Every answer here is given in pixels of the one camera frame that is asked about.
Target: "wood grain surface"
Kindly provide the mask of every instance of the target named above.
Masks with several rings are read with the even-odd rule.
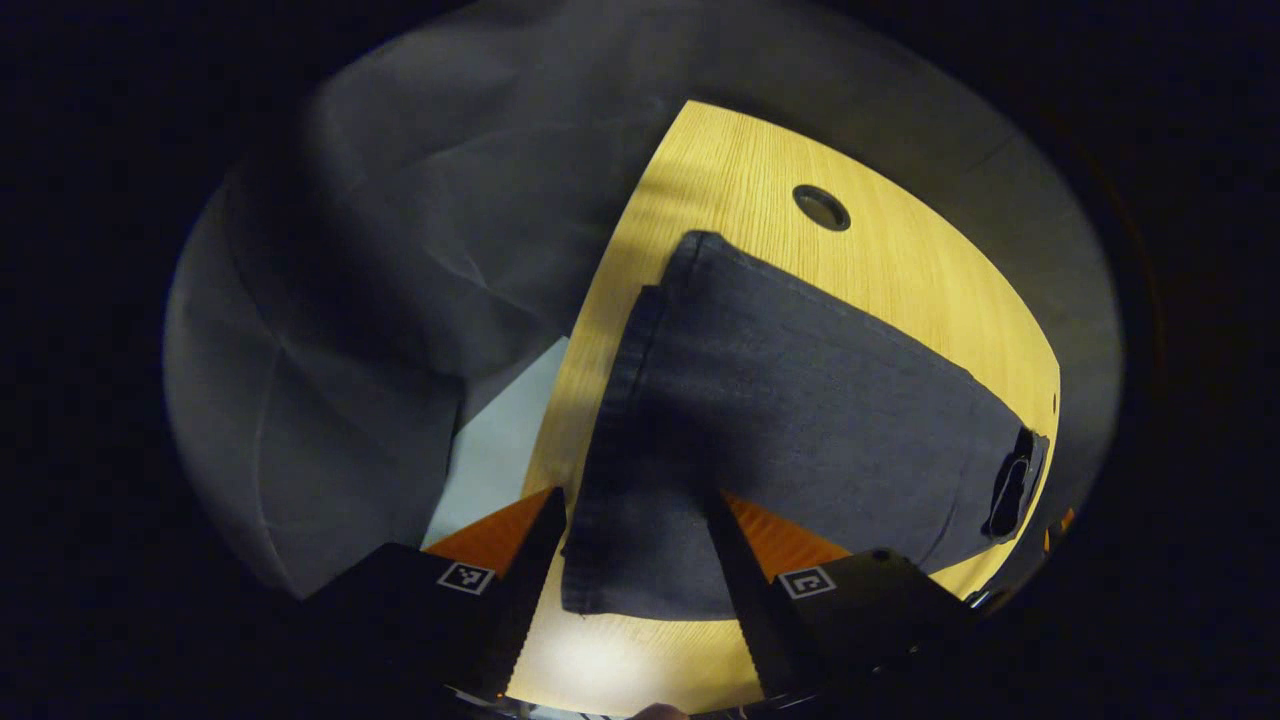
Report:
[[[797,184],[838,199],[850,228],[832,232],[805,217],[791,195]],[[1047,477],[1057,434],[1057,360],[991,261],[932,209],[852,159],[759,119],[689,102],[654,152],[596,270],[539,430],[525,495],[562,486],[572,507],[631,305],[641,286],[659,282],[689,229],[718,232],[969,370],[1050,438]],[[1014,544],[932,577],[965,597]],[[736,621],[571,615],[561,609],[562,571],[557,553],[511,697],[622,716],[652,702],[700,712],[760,700]]]

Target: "dark background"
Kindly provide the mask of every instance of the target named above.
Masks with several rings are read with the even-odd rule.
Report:
[[[1116,451],[1048,570],[989,630],[982,702],[1274,707],[1263,611],[1276,593],[1262,580],[1276,521],[1262,492],[1276,473],[1262,441],[1275,231],[1261,220],[1280,193],[1276,5],[933,5],[847,9],[1102,188],[1083,200],[1108,218],[1129,351]],[[289,601],[223,547],[168,434],[169,275],[271,113],[443,9],[5,6],[18,697],[202,702],[269,661],[246,638]]]

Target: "gray fabric backdrop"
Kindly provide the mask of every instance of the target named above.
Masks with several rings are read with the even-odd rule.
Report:
[[[485,0],[319,88],[230,172],[178,268],[174,433],[265,582],[306,596],[417,542],[452,433],[570,332],[690,97],[846,152],[986,252],[1062,368],[1050,482],[1092,478],[1120,383],[1106,264],[1060,176],[982,99],[803,3]]]

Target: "round table hole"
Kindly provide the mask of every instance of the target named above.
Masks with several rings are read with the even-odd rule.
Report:
[[[810,220],[828,231],[849,229],[849,211],[826,190],[812,184],[797,184],[791,196]]]

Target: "folded denim jeans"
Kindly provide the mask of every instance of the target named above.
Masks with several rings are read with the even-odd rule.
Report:
[[[1011,538],[1048,441],[966,370],[708,232],[641,290],[591,438],[562,603],[733,616],[714,483],[850,552],[925,571]]]

